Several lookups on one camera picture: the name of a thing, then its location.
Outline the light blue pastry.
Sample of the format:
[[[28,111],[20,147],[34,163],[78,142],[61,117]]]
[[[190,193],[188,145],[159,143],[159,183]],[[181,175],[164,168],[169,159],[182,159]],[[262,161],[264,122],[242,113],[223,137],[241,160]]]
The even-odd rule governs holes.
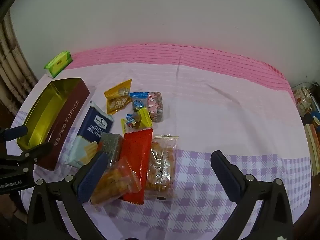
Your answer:
[[[90,202],[92,205],[104,205],[126,193],[137,193],[141,189],[135,172],[127,158],[123,157],[103,174],[90,197]]]

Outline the grey cake block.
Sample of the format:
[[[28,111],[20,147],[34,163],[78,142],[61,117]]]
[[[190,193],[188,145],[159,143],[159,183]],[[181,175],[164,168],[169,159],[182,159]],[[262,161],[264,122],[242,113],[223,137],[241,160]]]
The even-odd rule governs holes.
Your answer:
[[[107,154],[107,170],[119,160],[123,140],[124,138],[120,134],[102,133],[97,151]]]

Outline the red snack packet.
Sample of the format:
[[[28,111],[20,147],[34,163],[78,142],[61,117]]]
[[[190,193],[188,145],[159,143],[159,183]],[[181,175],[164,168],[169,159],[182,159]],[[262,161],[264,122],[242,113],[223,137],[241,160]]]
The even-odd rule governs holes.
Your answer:
[[[141,189],[138,192],[123,195],[123,200],[132,204],[144,204],[144,191],[149,169],[152,134],[152,128],[124,134],[120,157],[127,159],[141,185]]]

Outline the navy soda cracker pack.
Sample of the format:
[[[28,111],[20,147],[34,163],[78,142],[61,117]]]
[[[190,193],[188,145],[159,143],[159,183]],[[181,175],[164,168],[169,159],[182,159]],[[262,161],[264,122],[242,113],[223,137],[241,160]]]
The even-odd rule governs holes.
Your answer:
[[[90,101],[90,107],[74,139],[65,164],[76,168],[88,164],[97,153],[102,134],[110,132],[113,122],[112,116]]]

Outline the clear bag fried snacks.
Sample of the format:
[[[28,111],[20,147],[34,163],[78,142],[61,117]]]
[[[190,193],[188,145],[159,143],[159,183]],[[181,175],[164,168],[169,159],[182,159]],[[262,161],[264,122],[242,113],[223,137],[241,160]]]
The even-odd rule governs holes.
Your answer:
[[[174,196],[178,139],[174,135],[153,137],[145,185],[146,198],[167,200]]]

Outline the yellow candy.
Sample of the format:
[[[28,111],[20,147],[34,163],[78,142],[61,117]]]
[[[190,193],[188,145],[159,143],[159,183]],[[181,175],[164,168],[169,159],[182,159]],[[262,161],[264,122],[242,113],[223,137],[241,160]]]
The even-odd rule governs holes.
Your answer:
[[[149,111],[143,107],[133,114],[128,114],[125,119],[121,119],[121,127],[124,134],[152,128]]]

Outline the yellow orange snack bag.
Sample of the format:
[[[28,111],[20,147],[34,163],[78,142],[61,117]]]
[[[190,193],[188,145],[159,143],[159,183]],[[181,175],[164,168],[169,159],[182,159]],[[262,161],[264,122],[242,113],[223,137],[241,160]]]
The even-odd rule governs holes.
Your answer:
[[[104,92],[106,98],[106,113],[113,115],[124,109],[131,102],[130,89],[132,80],[126,80]]]

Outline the blue dark candy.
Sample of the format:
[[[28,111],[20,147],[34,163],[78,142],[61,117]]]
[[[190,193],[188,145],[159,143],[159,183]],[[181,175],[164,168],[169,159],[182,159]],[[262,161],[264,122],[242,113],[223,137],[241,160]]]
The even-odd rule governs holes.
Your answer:
[[[132,109],[134,112],[137,112],[142,108],[148,107],[148,95],[148,92],[130,92],[130,98],[132,100]]]

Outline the pink patterned cake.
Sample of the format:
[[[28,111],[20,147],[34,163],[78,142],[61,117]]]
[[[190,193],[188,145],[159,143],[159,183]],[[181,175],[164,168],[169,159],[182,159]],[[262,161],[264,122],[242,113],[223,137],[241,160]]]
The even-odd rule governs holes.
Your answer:
[[[150,92],[148,94],[148,110],[152,122],[163,121],[163,101],[160,92]]]

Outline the maroon gold toffee tin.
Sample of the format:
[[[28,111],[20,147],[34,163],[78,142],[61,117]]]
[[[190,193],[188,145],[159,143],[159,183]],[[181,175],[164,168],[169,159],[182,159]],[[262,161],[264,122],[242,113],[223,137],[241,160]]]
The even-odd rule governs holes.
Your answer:
[[[51,150],[37,164],[49,171],[55,170],[68,132],[88,96],[89,90],[81,78],[50,82],[24,121],[28,133],[17,139],[20,149],[26,151],[49,142]]]

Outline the pink purple checkered tablecloth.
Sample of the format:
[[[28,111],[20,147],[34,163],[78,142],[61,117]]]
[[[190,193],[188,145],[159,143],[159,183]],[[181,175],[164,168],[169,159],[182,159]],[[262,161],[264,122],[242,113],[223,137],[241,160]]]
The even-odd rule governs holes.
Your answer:
[[[220,150],[244,173],[280,178],[297,220],[310,198],[305,130],[285,76],[269,64],[220,50],[172,44],[107,47],[73,54],[59,78],[80,77],[89,101],[131,80],[133,91],[160,92],[155,134],[178,137],[175,195],[143,205],[84,205],[107,239],[212,239],[235,208],[210,165]]]

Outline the beige patterned curtain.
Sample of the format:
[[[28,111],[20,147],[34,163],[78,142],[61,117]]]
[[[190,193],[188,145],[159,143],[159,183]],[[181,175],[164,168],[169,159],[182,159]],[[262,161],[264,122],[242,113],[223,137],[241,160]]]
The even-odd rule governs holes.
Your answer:
[[[38,82],[20,49],[9,12],[1,22],[1,79],[19,103]]]

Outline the green tissue box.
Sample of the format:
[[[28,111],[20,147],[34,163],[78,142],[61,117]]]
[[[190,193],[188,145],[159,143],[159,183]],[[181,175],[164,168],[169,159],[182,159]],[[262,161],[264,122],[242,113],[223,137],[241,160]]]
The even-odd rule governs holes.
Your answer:
[[[73,61],[69,51],[62,51],[51,59],[44,67],[51,78],[57,77]]]

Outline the cluttered shelf items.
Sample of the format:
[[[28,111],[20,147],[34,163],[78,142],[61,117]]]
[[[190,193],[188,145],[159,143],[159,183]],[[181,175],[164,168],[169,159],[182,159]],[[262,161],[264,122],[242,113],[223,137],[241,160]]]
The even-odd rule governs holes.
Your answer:
[[[293,96],[302,119],[308,142],[311,174],[319,174],[319,83],[301,83]]]

